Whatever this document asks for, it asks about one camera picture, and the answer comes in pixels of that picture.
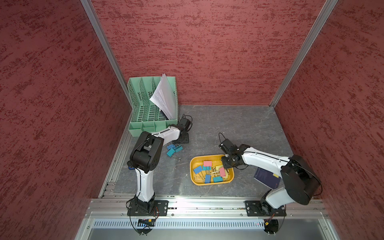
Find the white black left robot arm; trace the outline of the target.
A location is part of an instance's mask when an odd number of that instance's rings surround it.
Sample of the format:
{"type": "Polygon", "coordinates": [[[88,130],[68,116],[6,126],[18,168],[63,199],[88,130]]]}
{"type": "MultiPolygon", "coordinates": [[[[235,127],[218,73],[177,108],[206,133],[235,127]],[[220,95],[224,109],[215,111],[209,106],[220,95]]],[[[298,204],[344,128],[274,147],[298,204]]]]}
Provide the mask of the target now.
{"type": "Polygon", "coordinates": [[[131,200],[129,209],[145,215],[154,211],[154,170],[159,164],[163,146],[169,143],[187,144],[192,126],[193,118],[182,116],[176,125],[172,124],[160,132],[141,133],[127,162],[137,174],[137,193],[131,200]]]}

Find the pink binder clip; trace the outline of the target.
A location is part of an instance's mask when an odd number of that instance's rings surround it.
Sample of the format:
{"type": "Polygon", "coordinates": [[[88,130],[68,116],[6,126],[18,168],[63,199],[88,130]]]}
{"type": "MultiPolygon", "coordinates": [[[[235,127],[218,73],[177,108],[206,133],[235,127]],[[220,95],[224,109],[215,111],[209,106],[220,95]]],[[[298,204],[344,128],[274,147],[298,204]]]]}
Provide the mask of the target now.
{"type": "Polygon", "coordinates": [[[212,167],[213,162],[212,161],[204,161],[203,164],[204,164],[204,167],[212,167]]]}
{"type": "Polygon", "coordinates": [[[220,176],[222,178],[226,178],[227,177],[227,171],[224,168],[214,169],[211,172],[211,175],[215,175],[215,176],[220,176]]]}

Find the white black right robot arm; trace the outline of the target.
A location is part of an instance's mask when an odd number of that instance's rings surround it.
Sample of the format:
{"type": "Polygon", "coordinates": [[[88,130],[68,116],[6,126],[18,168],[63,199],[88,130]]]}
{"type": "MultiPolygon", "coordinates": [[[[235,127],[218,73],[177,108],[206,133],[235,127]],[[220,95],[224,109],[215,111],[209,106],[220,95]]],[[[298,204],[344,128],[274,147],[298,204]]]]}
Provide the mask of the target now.
{"type": "Polygon", "coordinates": [[[322,186],[314,171],[298,155],[281,157],[244,144],[237,147],[229,139],[222,141],[219,147],[225,154],[222,157],[224,168],[255,166],[283,180],[282,187],[269,191],[261,198],[258,207],[264,215],[272,215],[277,209],[290,203],[308,205],[322,186]]]}

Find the yellow plastic storage box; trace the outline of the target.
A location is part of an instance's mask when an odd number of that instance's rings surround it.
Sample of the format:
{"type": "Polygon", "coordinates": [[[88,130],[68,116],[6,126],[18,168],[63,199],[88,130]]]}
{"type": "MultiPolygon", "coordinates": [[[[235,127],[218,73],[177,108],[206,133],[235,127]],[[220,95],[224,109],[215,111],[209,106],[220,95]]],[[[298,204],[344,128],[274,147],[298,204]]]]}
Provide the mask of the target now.
{"type": "Polygon", "coordinates": [[[224,155],[195,157],[190,161],[190,175],[197,186],[221,185],[233,181],[233,169],[225,169],[221,158],[224,155]]]}

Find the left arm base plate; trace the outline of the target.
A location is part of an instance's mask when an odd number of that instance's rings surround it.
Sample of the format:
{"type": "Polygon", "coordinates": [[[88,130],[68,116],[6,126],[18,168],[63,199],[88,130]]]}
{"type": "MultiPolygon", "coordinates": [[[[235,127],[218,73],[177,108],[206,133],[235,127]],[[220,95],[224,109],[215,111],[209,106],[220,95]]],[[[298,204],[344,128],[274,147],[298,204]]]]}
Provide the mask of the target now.
{"type": "Polygon", "coordinates": [[[128,209],[128,216],[131,217],[144,217],[144,216],[150,216],[150,217],[163,217],[166,216],[168,213],[168,206],[169,201],[160,201],[155,200],[154,206],[150,209],[150,212],[147,213],[145,210],[141,210],[139,206],[134,203],[134,201],[128,201],[126,204],[126,207],[128,209]]]}

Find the blue binder clip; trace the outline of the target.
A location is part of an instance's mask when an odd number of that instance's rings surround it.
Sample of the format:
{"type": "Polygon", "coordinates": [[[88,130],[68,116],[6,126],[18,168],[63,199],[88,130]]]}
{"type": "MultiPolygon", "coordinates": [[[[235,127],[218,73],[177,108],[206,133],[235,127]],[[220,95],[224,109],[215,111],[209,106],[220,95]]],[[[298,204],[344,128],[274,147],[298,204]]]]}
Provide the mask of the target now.
{"type": "Polygon", "coordinates": [[[204,176],[202,166],[196,167],[195,169],[193,169],[193,172],[194,172],[194,177],[195,176],[201,176],[201,177],[204,176]]]}
{"type": "Polygon", "coordinates": [[[170,150],[170,149],[174,149],[175,147],[176,147],[175,145],[171,144],[167,146],[167,149],[170,150]]]}
{"type": "Polygon", "coordinates": [[[198,181],[200,184],[210,184],[211,183],[211,176],[205,175],[205,176],[195,176],[195,181],[198,181]]]}

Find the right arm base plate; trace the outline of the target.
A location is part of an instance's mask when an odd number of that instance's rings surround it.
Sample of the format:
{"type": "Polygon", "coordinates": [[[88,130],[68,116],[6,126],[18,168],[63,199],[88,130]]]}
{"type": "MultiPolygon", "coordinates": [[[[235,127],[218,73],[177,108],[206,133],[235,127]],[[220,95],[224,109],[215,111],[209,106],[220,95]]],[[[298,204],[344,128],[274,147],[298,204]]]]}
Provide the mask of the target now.
{"type": "Polygon", "coordinates": [[[245,209],[248,217],[286,217],[286,210],[283,207],[274,209],[267,202],[245,201],[245,209]]]}

